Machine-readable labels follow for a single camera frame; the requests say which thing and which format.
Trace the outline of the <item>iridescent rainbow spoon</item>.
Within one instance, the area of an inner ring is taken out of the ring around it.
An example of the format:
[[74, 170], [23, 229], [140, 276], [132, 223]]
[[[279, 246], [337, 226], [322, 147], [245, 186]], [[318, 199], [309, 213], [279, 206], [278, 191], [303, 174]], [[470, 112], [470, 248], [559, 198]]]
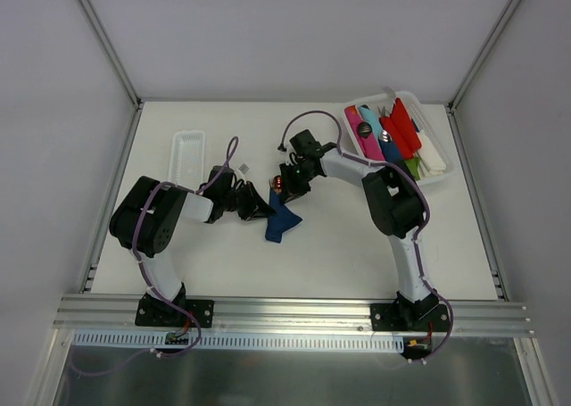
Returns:
[[278, 184], [278, 186], [280, 187], [281, 192], [282, 192], [282, 190], [283, 190], [283, 180], [282, 180], [282, 178], [281, 178], [280, 176], [275, 176], [274, 179], [277, 181], [277, 184]]

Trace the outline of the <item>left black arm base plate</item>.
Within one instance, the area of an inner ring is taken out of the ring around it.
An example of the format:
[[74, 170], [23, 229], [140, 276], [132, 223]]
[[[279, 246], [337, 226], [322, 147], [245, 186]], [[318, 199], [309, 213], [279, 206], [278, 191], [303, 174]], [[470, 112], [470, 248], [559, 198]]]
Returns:
[[[213, 300], [187, 299], [186, 294], [180, 292], [174, 304], [192, 315], [200, 327], [211, 328], [215, 305]], [[135, 316], [135, 325], [138, 327], [183, 327], [186, 322], [186, 314], [150, 294], [144, 294], [138, 302]]]

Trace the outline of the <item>white basket of rolls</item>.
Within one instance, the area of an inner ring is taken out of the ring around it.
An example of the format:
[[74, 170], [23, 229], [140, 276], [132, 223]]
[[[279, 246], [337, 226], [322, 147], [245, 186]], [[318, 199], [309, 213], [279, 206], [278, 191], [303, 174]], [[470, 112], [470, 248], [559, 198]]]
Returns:
[[421, 186], [447, 178], [454, 170], [421, 103], [410, 92], [386, 87], [379, 95], [345, 104], [341, 119], [357, 155], [403, 161]]

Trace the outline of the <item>teal napkin roll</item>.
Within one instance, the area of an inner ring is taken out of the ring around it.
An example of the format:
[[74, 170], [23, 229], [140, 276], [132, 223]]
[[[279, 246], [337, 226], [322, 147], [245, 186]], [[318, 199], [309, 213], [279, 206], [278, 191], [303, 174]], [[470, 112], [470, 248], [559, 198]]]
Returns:
[[371, 127], [380, 127], [378, 117], [366, 105], [358, 107], [361, 118], [366, 121]]

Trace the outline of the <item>aluminium mounting rail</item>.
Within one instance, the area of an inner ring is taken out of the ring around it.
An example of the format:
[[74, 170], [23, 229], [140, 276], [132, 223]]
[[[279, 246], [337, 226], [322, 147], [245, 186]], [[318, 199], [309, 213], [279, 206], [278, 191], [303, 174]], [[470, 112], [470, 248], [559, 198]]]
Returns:
[[[133, 294], [66, 294], [55, 328], [119, 328], [135, 325], [139, 297]], [[254, 334], [353, 335], [373, 333], [371, 300], [216, 297], [211, 329]], [[455, 336], [535, 336], [527, 308], [519, 302], [454, 301]]]

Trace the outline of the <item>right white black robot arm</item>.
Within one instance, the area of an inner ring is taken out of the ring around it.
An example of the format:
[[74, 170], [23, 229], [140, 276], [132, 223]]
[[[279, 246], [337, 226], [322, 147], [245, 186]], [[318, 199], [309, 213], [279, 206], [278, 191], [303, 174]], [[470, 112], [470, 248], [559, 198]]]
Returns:
[[419, 234], [427, 224], [426, 199], [402, 162], [375, 162], [346, 153], [334, 143], [322, 145], [305, 129], [291, 140], [289, 162], [272, 180], [280, 201], [306, 195], [316, 177], [337, 178], [360, 188], [375, 227], [387, 236], [398, 274], [397, 309], [385, 314], [408, 330], [428, 327], [438, 306], [422, 264]]

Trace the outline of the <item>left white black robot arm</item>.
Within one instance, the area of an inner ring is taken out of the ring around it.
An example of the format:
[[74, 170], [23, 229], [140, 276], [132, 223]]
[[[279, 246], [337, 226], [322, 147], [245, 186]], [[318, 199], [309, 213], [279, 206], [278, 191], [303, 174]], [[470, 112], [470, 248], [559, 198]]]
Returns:
[[243, 221], [277, 214], [252, 182], [220, 165], [211, 169], [208, 181], [197, 192], [142, 176], [113, 213], [110, 234], [135, 258], [147, 296], [157, 302], [155, 315], [165, 325], [176, 326], [186, 316], [184, 282], [168, 252], [178, 222], [212, 224], [226, 212], [235, 212]]

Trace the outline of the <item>pink napkin roll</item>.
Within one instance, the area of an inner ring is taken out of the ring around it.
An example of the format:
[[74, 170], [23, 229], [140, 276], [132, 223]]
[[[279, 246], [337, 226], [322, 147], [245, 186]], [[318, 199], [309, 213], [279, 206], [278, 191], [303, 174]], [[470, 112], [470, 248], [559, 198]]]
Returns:
[[359, 137], [357, 134], [358, 124], [364, 121], [360, 116], [358, 108], [355, 105], [348, 106], [343, 110], [343, 114], [348, 122], [350, 137], [353, 140], [355, 148], [367, 159], [383, 161], [385, 157], [381, 152], [380, 145], [378, 143], [378, 139], [374, 135], [374, 131], [366, 139]]

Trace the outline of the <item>black round spoon head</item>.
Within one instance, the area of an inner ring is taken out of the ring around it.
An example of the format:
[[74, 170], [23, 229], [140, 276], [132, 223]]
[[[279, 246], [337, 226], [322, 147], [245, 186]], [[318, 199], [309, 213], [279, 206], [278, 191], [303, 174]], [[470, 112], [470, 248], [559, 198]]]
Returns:
[[373, 133], [371, 126], [366, 122], [362, 121], [357, 126], [357, 134], [359, 137], [366, 139]]

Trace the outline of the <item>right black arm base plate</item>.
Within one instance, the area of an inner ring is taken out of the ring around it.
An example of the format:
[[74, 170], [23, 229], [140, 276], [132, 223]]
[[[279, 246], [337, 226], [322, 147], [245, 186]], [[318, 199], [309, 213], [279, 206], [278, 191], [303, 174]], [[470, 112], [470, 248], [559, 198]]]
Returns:
[[429, 332], [445, 333], [451, 327], [448, 308], [444, 304], [437, 305], [420, 319], [407, 321], [401, 313], [400, 304], [372, 303], [369, 306], [372, 329], [375, 332]]

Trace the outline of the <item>blue napkin roll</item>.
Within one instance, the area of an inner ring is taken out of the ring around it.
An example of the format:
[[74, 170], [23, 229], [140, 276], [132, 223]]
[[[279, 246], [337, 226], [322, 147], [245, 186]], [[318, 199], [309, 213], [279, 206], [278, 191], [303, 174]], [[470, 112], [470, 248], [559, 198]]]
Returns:
[[378, 143], [386, 161], [391, 163], [404, 161], [400, 149], [386, 130], [380, 133]]

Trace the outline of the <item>white perforated plastic tray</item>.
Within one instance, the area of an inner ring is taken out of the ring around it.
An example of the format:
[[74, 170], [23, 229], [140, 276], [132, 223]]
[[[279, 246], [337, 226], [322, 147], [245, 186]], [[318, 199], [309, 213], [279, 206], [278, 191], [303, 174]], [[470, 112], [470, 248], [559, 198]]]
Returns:
[[171, 141], [168, 181], [197, 190], [203, 182], [206, 135], [202, 130], [179, 131]]

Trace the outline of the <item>blue paper napkin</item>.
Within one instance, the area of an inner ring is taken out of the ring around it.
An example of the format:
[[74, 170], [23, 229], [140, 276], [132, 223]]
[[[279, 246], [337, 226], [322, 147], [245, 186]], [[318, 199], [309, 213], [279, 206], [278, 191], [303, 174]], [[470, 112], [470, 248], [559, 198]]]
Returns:
[[298, 226], [302, 218], [280, 202], [280, 196], [274, 189], [269, 191], [269, 206], [275, 214], [268, 216], [265, 239], [280, 244], [284, 233]]

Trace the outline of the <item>red napkin roll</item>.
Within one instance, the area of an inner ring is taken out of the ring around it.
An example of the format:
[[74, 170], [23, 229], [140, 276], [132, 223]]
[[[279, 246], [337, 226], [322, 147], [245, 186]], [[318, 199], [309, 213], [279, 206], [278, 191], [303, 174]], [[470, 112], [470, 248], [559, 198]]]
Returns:
[[412, 158], [421, 144], [412, 119], [400, 98], [395, 99], [390, 114], [381, 115], [380, 121], [384, 130], [397, 144], [404, 160]]

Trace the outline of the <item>white napkin roll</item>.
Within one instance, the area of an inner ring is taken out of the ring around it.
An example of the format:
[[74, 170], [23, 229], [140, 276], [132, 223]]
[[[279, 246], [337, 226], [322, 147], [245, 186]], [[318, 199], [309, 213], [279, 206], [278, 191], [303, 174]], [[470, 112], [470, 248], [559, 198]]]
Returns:
[[417, 155], [425, 172], [431, 176], [444, 173], [447, 165], [424, 130], [418, 132], [418, 139], [421, 146], [417, 150]]

